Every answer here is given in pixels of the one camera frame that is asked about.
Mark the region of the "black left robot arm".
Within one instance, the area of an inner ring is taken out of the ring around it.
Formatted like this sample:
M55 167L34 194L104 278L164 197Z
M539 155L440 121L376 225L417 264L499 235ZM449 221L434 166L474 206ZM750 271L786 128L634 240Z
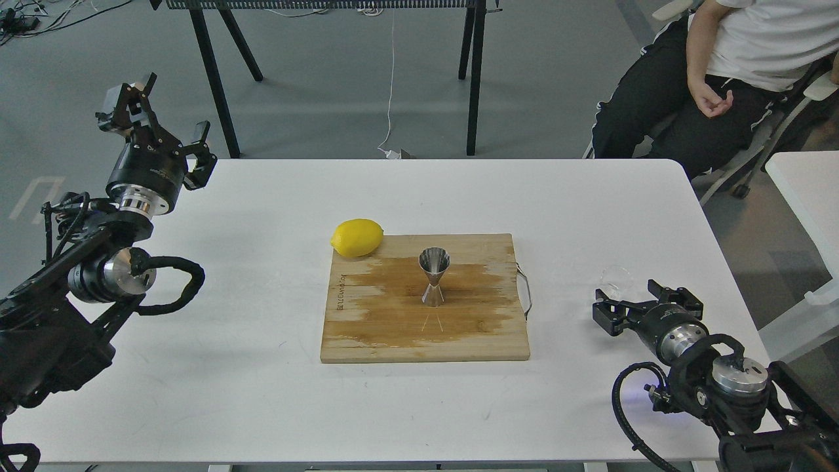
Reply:
M102 131L125 140L107 196L68 192L42 206L43 266L2 299L3 420L80 389L111 365L111 340L132 314L174 313L206 280L197 263L136 245L151 237L153 217L174 210L181 188L207 185L218 161L206 143L207 121L190 144L159 125L149 103L156 78L108 90L96 114Z

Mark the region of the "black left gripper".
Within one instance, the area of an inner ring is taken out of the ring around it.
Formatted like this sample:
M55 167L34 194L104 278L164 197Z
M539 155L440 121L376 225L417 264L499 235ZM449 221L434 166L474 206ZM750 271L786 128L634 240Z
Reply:
M106 185L109 199L121 209L156 216L176 207L181 185L189 191L206 187L218 158L206 139L209 121L195 126L193 141L183 146L159 125L149 95L157 75L151 72L137 83L123 83L108 90L103 110L97 111L97 126L124 137L120 153ZM187 169L187 157L195 165Z

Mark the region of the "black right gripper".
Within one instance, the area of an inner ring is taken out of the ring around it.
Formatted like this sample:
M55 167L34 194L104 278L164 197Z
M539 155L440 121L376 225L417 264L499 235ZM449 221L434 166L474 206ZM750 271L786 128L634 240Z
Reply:
M593 320L616 337L636 332L659 361L671 366L689 347L708 335L701 322L704 304L684 287L669 288L648 280L647 289L659 302L646 311L646 302L617 301L595 290Z

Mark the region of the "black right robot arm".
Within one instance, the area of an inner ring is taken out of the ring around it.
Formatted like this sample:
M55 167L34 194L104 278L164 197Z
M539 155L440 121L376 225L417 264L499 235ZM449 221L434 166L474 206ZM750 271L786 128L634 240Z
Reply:
M612 386L612 410L633 449L665 471L674 466L641 439L621 406L629 374L655 374L646 391L654 410L685 412L710 426L719 438L726 471L836 471L837 421L785 362L763 366L746 357L740 341L709 334L701 322L703 303L683 287L648 281L653 299L642 303L595 292L593 319L611 336L630 329L658 362L629 365Z

